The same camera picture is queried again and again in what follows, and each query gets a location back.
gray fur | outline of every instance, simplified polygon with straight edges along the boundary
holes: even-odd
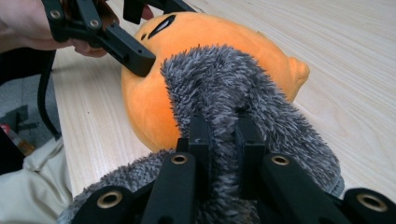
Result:
[[[198,223],[258,222],[254,203],[237,195],[233,130],[239,110],[253,118],[270,151],[292,156],[323,190],[336,196],[342,192],[343,179],[332,151],[249,55],[227,46],[191,49],[165,61],[162,73],[182,137],[189,136],[195,112],[204,116],[213,132],[211,198],[199,205]],[[99,188],[119,185],[136,191],[146,185],[168,153],[152,154],[104,176],[76,197],[59,223],[69,223]]]

finger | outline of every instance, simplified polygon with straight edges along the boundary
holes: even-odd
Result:
[[[103,57],[106,55],[106,51],[103,49],[94,49],[87,42],[78,40],[78,39],[70,39],[70,42],[75,47],[75,51],[90,57]]]
[[[93,58],[101,58],[107,54],[107,52],[104,49],[98,49],[98,50],[89,51],[89,52],[84,51],[84,50],[75,49],[75,52],[77,52],[83,56],[93,57]]]

black metal bracket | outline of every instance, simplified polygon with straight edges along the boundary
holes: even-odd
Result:
[[[195,10],[182,0],[124,0],[124,8],[122,17],[126,21],[140,24],[145,5],[156,7],[163,11],[163,14],[172,12],[182,12]]]
[[[97,5],[91,0],[70,1],[70,17],[66,17],[59,0],[42,0],[53,38],[64,42],[69,38],[87,41],[93,48],[103,48],[136,75],[145,77],[155,62],[155,55],[125,32],[115,22],[105,29]],[[193,11],[180,0],[125,0],[123,17],[140,23],[145,4],[162,9],[164,13]]]
[[[99,206],[100,199],[124,191],[99,189],[73,223],[195,223],[198,203],[210,195],[211,141],[210,125],[192,116],[190,137],[179,139],[155,183],[127,190],[122,200],[102,200],[115,204],[112,212]],[[382,194],[350,189],[340,200],[322,191],[292,157],[266,150],[248,115],[236,123],[235,143],[240,198],[257,201],[262,223],[396,223],[396,204]]]

orange plush toy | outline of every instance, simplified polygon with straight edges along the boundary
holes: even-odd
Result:
[[[232,21],[193,12],[163,15],[147,21],[134,36],[155,56],[146,77],[122,69],[122,94],[137,137],[153,152],[176,148],[180,136],[161,74],[163,62],[183,51],[227,45],[258,61],[292,102],[308,78],[305,63],[286,56],[264,35]]]

wooden table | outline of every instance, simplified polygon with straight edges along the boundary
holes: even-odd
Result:
[[[108,3],[121,18],[122,1]],[[186,3],[258,30],[307,62],[311,75],[294,104],[339,158],[346,188],[374,189],[396,202],[395,1]],[[149,153],[128,123],[114,59],[59,50],[53,80],[74,195]]]

